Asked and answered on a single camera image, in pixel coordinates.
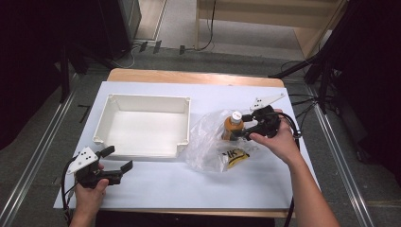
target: metal rail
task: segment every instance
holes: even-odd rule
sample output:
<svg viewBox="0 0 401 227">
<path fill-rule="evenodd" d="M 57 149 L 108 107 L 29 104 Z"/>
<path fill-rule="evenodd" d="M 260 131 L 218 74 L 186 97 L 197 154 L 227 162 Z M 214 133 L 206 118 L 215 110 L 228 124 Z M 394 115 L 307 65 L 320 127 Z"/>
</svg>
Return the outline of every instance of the metal rail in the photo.
<svg viewBox="0 0 401 227">
<path fill-rule="evenodd" d="M 72 83 L 78 83 L 78 76 L 75 74 L 72 78 Z M 0 215 L 0 226 L 11 226 L 11 223 L 14 221 L 15 216 L 26 196 L 27 191 L 29 190 L 30 185 L 32 184 L 41 164 L 44 160 L 44 157 L 51 146 L 54 136 L 56 135 L 62 120 L 64 119 L 72 100 L 74 99 L 74 95 L 76 92 L 77 86 L 72 86 L 73 89 L 68 97 L 61 103 L 56 110 L 53 118 L 51 119 L 49 125 L 47 126 L 44 135 L 39 142 L 38 147 L 36 147 L 35 152 L 29 160 L 29 163 L 24 170 L 23 175 L 21 176 L 18 183 L 12 189 L 11 194 L 9 195 L 9 199 L 4 207 L 1 215 Z"/>
<path fill-rule="evenodd" d="M 306 88 L 310 95 L 317 96 L 316 91 L 311 86 L 306 86 Z M 340 148 L 339 142 L 337 141 L 337 138 L 333 133 L 327 116 L 323 114 L 318 105 L 315 106 L 315 113 L 318 116 L 319 122 L 322 126 L 324 136 L 326 137 L 330 150 L 333 154 L 334 161 L 336 162 L 337 168 L 341 175 L 345 189 L 347 190 L 350 201 L 354 207 L 360 226 L 375 226 L 368 212 L 365 200 L 363 199 L 357 187 L 357 183 L 355 182 L 354 177 L 351 173 L 351 170 L 349 169 L 345 158 L 342 155 L 342 150 Z"/>
</svg>

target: hand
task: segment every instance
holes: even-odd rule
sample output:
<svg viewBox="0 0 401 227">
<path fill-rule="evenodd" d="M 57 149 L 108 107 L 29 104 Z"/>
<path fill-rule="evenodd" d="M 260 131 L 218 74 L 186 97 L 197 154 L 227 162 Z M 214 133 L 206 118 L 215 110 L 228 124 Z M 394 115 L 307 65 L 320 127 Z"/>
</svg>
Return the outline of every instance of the hand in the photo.
<svg viewBox="0 0 401 227">
<path fill-rule="evenodd" d="M 100 180 L 94 189 L 84 188 L 79 183 L 77 184 L 75 189 L 77 207 L 71 226 L 87 226 L 91 223 L 103 202 L 108 185 L 109 180 L 107 179 Z"/>
<path fill-rule="evenodd" d="M 251 133 L 250 138 L 254 142 L 268 147 L 277 157 L 283 160 L 286 164 L 291 160 L 293 156 L 300 154 L 297 145 L 295 144 L 291 126 L 284 117 L 281 117 L 281 123 L 277 134 L 268 138 L 258 133 Z"/>
</svg>

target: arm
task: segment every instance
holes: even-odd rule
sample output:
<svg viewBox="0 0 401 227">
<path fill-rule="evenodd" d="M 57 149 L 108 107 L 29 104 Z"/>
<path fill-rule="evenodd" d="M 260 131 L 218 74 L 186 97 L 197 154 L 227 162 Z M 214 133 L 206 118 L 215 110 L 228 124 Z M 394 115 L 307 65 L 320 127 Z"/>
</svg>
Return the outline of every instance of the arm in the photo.
<svg viewBox="0 0 401 227">
<path fill-rule="evenodd" d="M 100 180 L 94 189 L 84 188 L 79 183 L 77 184 L 75 189 L 77 207 L 70 227 L 91 226 L 92 220 L 95 218 L 106 195 L 106 187 L 108 185 L 109 180 L 107 179 Z"/>
<path fill-rule="evenodd" d="M 299 226 L 340 226 L 316 185 L 285 120 L 282 119 L 280 129 L 273 138 L 257 133 L 252 133 L 250 138 L 268 147 L 288 165 Z"/>
</svg>

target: orange bottle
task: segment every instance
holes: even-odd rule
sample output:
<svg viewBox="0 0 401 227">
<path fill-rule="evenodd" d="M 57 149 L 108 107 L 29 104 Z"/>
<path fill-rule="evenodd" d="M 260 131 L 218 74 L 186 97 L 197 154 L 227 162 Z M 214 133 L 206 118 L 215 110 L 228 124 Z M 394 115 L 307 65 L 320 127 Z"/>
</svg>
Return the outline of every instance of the orange bottle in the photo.
<svg viewBox="0 0 401 227">
<path fill-rule="evenodd" d="M 244 122 L 242 121 L 242 113 L 233 112 L 233 114 L 224 121 L 224 132 L 221 135 L 221 139 L 235 141 L 237 138 L 233 136 L 232 131 L 242 131 L 243 129 Z"/>
</svg>

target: wrist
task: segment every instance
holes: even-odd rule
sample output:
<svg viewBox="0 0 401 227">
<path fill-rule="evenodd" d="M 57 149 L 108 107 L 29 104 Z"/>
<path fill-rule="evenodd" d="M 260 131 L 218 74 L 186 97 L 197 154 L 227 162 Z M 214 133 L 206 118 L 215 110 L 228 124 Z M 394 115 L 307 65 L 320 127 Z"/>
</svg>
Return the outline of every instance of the wrist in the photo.
<svg viewBox="0 0 401 227">
<path fill-rule="evenodd" d="M 305 162 L 304 157 L 301 155 L 299 150 L 294 150 L 291 152 L 291 155 L 287 156 L 283 161 L 288 165 L 289 169 L 293 169 Z"/>
<path fill-rule="evenodd" d="M 81 211 L 79 209 L 77 209 L 74 212 L 73 215 L 73 220 L 71 221 L 71 225 L 72 226 L 91 226 L 92 220 L 94 217 L 92 217 L 89 213 Z"/>
</svg>

